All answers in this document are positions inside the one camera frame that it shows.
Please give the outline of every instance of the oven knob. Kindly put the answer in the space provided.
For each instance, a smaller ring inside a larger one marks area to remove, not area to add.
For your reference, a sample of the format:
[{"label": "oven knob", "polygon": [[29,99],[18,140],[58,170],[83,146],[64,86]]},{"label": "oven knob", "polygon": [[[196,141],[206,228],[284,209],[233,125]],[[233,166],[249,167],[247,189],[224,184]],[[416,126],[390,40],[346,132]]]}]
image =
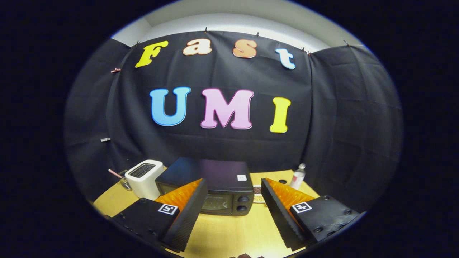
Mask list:
[{"label": "oven knob", "polygon": [[248,202],[249,198],[247,196],[241,196],[237,199],[238,202]]},{"label": "oven knob", "polygon": [[247,207],[245,207],[244,205],[239,205],[239,206],[236,208],[236,210],[237,210],[238,212],[242,212],[242,211],[247,210]]}]

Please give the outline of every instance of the wooden table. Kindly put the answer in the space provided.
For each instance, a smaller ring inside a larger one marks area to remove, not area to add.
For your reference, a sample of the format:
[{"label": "wooden table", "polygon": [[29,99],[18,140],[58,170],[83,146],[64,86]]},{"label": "wooden table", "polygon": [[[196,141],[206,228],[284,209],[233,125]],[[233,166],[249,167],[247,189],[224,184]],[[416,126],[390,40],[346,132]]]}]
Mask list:
[{"label": "wooden table", "polygon": [[[250,174],[254,185],[260,185],[261,178],[276,181],[284,179],[289,184],[292,176],[292,170]],[[319,197],[305,182],[302,182],[299,190],[312,197]],[[116,183],[93,205],[102,214],[113,217],[138,199],[133,191],[126,191],[120,183]],[[200,213],[185,252],[178,255],[185,258],[229,258],[246,253],[252,258],[281,258],[303,249],[292,252],[286,248],[266,204],[254,203],[246,216]]]}]

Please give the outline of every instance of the black toaster oven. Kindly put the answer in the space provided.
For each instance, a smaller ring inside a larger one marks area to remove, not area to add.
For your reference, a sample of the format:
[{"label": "black toaster oven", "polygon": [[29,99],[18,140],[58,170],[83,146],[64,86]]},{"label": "black toaster oven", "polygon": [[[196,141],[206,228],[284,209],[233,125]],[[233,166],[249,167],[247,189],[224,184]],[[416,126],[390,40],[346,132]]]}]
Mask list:
[{"label": "black toaster oven", "polygon": [[253,185],[243,161],[178,158],[155,182],[161,195],[205,178],[208,193],[201,213],[242,216],[253,203]]}]

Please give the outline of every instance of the yellow letter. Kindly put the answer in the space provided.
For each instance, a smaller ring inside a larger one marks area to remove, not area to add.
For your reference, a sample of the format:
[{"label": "yellow letter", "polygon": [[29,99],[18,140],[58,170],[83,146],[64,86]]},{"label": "yellow letter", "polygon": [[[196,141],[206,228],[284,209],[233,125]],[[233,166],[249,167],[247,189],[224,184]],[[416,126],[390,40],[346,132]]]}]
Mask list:
[{"label": "yellow letter", "polygon": [[168,44],[169,42],[163,41],[144,47],[144,53],[142,54],[142,57],[140,57],[140,61],[135,65],[135,68],[150,64],[150,57],[156,57],[161,47],[166,47]]},{"label": "yellow letter", "polygon": [[257,43],[253,40],[240,39],[234,43],[233,55],[242,58],[252,58],[257,54]]},{"label": "yellow letter", "polygon": [[208,39],[195,39],[188,43],[188,46],[183,49],[185,56],[192,56],[195,54],[207,55],[212,51],[210,48],[210,40]]},{"label": "yellow letter", "polygon": [[274,123],[271,125],[269,130],[272,133],[285,133],[287,126],[285,121],[287,120],[287,108],[290,106],[290,100],[281,97],[275,97],[273,99],[274,105],[276,105],[276,111],[274,112]]}]

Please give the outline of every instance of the letter m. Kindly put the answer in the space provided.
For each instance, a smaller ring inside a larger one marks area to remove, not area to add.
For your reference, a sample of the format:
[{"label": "letter m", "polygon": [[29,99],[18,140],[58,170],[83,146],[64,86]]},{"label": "letter m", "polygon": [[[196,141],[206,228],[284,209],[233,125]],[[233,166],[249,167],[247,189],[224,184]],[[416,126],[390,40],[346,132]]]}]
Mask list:
[{"label": "letter m", "polygon": [[201,122],[201,127],[208,129],[217,127],[214,113],[217,115],[222,127],[228,125],[233,114],[232,128],[245,130],[252,127],[250,122],[250,99],[253,97],[253,91],[238,90],[229,104],[226,103],[219,89],[205,89],[202,94],[206,97],[206,112],[204,121]]}]

